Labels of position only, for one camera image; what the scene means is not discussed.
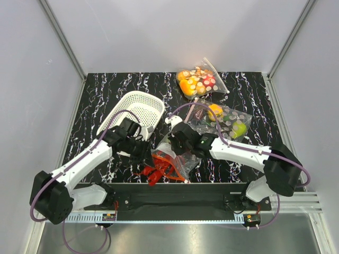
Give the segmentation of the red fake lobster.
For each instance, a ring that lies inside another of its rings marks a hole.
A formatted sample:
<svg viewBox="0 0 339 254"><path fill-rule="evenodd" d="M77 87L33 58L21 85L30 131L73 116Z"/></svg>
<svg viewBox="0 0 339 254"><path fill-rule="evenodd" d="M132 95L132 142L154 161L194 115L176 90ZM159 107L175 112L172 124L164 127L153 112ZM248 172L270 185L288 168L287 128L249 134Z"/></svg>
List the red fake lobster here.
<svg viewBox="0 0 339 254"><path fill-rule="evenodd" d="M138 176L147 176L148 185L154 186L162 177L172 180L185 181L185 178L179 173L174 162L170 160L169 156L160 157L153 155L154 166L145 166L141 173L134 173Z"/></svg>

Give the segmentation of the clear red-zip bag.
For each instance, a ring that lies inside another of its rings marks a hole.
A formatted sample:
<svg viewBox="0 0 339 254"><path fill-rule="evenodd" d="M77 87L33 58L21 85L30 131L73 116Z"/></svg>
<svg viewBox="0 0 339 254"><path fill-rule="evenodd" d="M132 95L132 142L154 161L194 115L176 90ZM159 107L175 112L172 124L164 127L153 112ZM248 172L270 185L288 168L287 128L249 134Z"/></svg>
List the clear red-zip bag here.
<svg viewBox="0 0 339 254"><path fill-rule="evenodd" d="M172 180L189 183L190 172L201 162L195 155L185 152L176 155L172 150L168 134L162 138L158 146L152 150L151 155L155 169Z"/></svg>

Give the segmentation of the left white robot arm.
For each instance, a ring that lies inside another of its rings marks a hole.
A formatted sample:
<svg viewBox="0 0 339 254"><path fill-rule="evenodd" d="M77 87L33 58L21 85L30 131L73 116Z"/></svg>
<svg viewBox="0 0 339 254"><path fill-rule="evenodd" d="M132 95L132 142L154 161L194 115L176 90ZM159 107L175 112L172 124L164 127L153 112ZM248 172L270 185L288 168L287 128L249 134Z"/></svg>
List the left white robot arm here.
<svg viewBox="0 0 339 254"><path fill-rule="evenodd" d="M73 210L93 205L110 209L115 201L113 188L102 182L77 188L78 183L117 153L138 163L152 164L148 139L154 129L154 124L142 123L135 116L105 120L88 148L51 173L41 171L35 176L30 196L31 219L39 221L34 216L37 211L43 216L42 221L59 224Z"/></svg>

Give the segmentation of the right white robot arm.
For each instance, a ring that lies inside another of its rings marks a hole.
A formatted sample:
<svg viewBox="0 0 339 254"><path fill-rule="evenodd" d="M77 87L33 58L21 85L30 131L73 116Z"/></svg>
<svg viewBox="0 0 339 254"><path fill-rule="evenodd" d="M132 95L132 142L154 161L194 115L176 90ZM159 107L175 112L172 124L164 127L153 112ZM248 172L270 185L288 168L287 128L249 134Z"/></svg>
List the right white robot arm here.
<svg viewBox="0 0 339 254"><path fill-rule="evenodd" d="M263 173L244 189L240 197L243 208L252 210L262 199L274 194L294 195L302 164L286 145L253 146L227 141L213 133L199 134L182 120L165 122L170 126L168 138L176 155L190 152L198 158L232 161Z"/></svg>

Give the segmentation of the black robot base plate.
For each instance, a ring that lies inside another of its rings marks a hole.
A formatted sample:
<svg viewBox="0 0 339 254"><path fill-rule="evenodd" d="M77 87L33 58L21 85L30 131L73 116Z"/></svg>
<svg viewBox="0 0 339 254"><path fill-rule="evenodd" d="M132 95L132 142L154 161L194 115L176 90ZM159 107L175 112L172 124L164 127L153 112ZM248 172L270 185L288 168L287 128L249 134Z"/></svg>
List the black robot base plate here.
<svg viewBox="0 0 339 254"><path fill-rule="evenodd" d="M118 223L228 223L238 212L270 212L268 197L244 209L245 183L111 183L118 201Z"/></svg>

